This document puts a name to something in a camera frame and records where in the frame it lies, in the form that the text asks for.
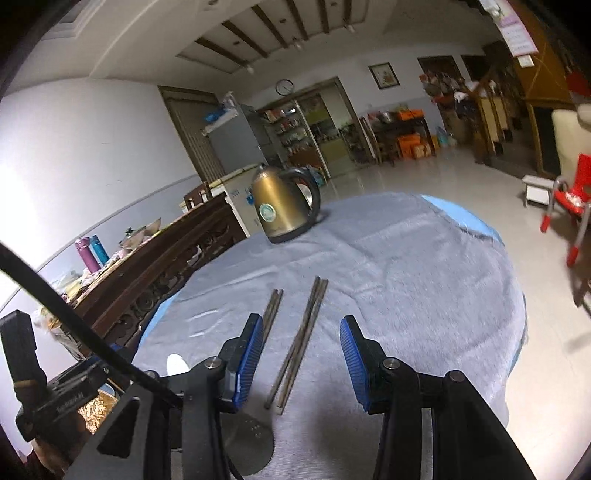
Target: table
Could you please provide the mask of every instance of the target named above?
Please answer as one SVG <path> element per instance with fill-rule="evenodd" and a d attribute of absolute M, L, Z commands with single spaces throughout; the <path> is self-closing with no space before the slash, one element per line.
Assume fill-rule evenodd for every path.
<path fill-rule="evenodd" d="M 429 126 L 427 125 L 427 121 L 425 120 L 424 116 L 412 118 L 409 120 L 394 120 L 389 124 L 385 124 L 383 122 L 375 123 L 371 126 L 371 128 L 374 131 L 378 142 L 382 142 L 384 144 L 390 143 L 389 137 L 392 134 L 398 138 L 399 135 L 405 135 L 408 133 L 416 132 L 421 134 L 420 131 L 417 132 L 417 129 L 422 129 L 424 134 L 421 136 L 431 147 L 431 155 L 434 157 L 437 156 L 435 152 L 435 145 L 433 144 L 433 138 L 431 137 L 431 132 L 429 131 Z"/>
<path fill-rule="evenodd" d="M 172 353 L 189 366 L 217 355 L 251 312 L 265 310 L 271 290 L 283 288 L 244 407 L 272 425 L 275 453 L 251 478 L 371 478 L 381 417 L 365 414 L 355 399 L 339 342 L 346 314 L 366 338 L 417 371 L 464 371 L 506 421 L 505 382 L 523 339 L 525 307 L 494 232 L 485 234 L 477 223 L 466 231 L 419 195 L 404 193 L 331 202 L 320 216 L 290 242 L 273 245 L 257 233 L 196 272 L 142 340 L 134 364 L 165 375 Z M 329 279 L 328 290 L 285 412 L 277 416 L 262 403 L 315 275 Z"/>
<path fill-rule="evenodd" d="M 141 331 L 159 302 L 199 268 L 245 238 L 221 193 L 162 228 L 148 242 L 104 272 L 72 308 L 107 343 L 135 352 Z M 76 358 L 89 351 L 60 326 Z"/>

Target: round table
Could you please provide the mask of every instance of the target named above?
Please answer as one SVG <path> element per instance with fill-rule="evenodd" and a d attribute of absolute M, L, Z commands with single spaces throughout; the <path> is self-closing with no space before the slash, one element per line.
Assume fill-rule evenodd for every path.
<path fill-rule="evenodd" d="M 244 408 L 272 426 L 275 452 L 250 478 L 371 478 L 382 416 L 365 414 L 353 393 L 339 342 L 346 314 L 418 372 L 462 370 L 506 421 L 505 383 L 526 316 L 498 234 L 461 207 L 404 193 L 329 203 L 321 216 L 290 242 L 273 245 L 257 234 L 198 270 L 152 321 L 134 364 L 165 375 L 171 353 L 189 366 L 216 355 L 251 312 L 262 314 L 271 290 L 283 288 Z M 328 278 L 328 290 L 278 416 L 262 404 L 316 275 Z"/>

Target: white chair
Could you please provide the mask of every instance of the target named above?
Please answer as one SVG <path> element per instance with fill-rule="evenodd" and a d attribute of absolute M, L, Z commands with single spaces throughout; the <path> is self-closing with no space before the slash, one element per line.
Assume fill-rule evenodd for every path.
<path fill-rule="evenodd" d="M 554 110 L 552 123 L 561 176 L 572 185 L 579 155 L 591 155 L 591 105 L 580 105 L 576 112 Z"/>

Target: chopsticks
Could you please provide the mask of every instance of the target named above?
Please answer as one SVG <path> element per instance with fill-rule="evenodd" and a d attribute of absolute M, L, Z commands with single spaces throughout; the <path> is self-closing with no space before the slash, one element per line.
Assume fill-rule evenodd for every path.
<path fill-rule="evenodd" d="M 283 297 L 283 290 L 282 289 L 273 290 L 273 292 L 271 293 L 271 298 L 269 299 L 269 303 L 267 304 L 267 308 L 265 309 L 265 313 L 262 316 L 262 324 L 263 324 L 262 344 L 263 344 L 263 346 L 267 342 L 267 337 L 269 337 L 271 327 L 273 327 L 273 323 L 275 322 L 275 317 L 277 315 L 277 310 L 279 310 L 279 304 L 281 303 L 282 297 Z"/>
<path fill-rule="evenodd" d="M 327 279 L 321 279 L 320 277 L 316 277 L 314 279 L 314 283 L 312 285 L 312 291 L 310 292 L 310 297 L 308 298 L 308 302 L 306 304 L 306 309 L 304 311 L 304 316 L 302 318 L 300 328 L 298 329 L 295 337 L 291 343 L 290 349 L 287 352 L 287 356 L 285 360 L 283 360 L 283 364 L 279 370 L 279 374 L 271 387 L 271 391 L 265 400 L 264 407 L 268 410 L 271 408 L 273 404 L 273 400 L 277 395 L 277 391 L 281 386 L 281 381 L 285 376 L 289 368 L 289 372 L 287 373 L 287 377 L 285 380 L 285 387 L 281 392 L 279 400 L 277 402 L 277 407 L 279 409 L 278 413 L 282 414 L 283 410 L 285 409 L 285 405 L 287 404 L 287 400 L 289 399 L 291 389 L 293 388 L 294 382 L 296 381 L 296 375 L 298 370 L 300 369 L 301 362 L 304 358 L 304 354 L 306 352 L 306 347 L 310 341 L 310 336 L 312 335 L 312 330 L 316 323 L 316 318 L 318 317 L 318 312 L 320 310 L 320 306 L 322 304 L 322 300 L 324 299 L 324 294 L 328 287 L 329 281 Z"/>

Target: black cable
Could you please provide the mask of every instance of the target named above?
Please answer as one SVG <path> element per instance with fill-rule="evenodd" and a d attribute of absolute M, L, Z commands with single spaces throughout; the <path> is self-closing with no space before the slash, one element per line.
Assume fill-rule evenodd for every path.
<path fill-rule="evenodd" d="M 228 459 L 228 468 L 230 469 L 230 473 L 234 476 L 234 478 L 236 480 L 244 480 L 244 477 L 238 473 L 238 470 L 236 470 L 236 466 L 232 463 L 230 457 L 226 455 L 226 458 Z"/>
<path fill-rule="evenodd" d="M 84 323 L 76 312 L 51 288 L 31 267 L 0 242 L 0 270 L 11 277 L 31 296 L 45 305 L 53 316 L 70 329 L 74 337 L 86 345 L 97 356 L 127 375 L 131 380 L 161 397 L 170 406 L 182 409 L 183 400 L 171 390 L 149 377 L 139 368 L 119 356 L 92 329 Z"/>

